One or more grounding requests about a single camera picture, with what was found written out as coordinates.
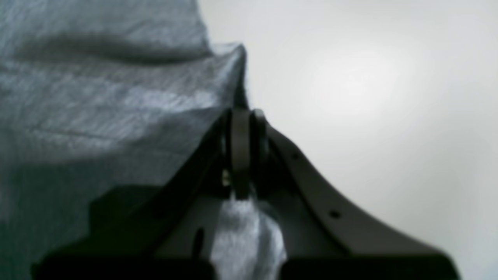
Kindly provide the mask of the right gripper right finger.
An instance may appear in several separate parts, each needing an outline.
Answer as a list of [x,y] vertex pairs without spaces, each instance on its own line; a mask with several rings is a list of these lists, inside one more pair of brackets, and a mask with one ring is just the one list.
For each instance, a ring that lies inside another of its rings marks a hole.
[[280,280],[458,280],[441,250],[393,229],[354,205],[274,129],[251,112],[258,190],[276,212],[286,261]]

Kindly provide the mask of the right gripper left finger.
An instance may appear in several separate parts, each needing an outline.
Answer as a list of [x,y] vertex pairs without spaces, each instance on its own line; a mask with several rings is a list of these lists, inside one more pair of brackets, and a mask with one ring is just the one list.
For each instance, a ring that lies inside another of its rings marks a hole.
[[35,280],[216,280],[210,251],[225,199],[251,194],[251,111],[229,109],[138,209],[32,268]]

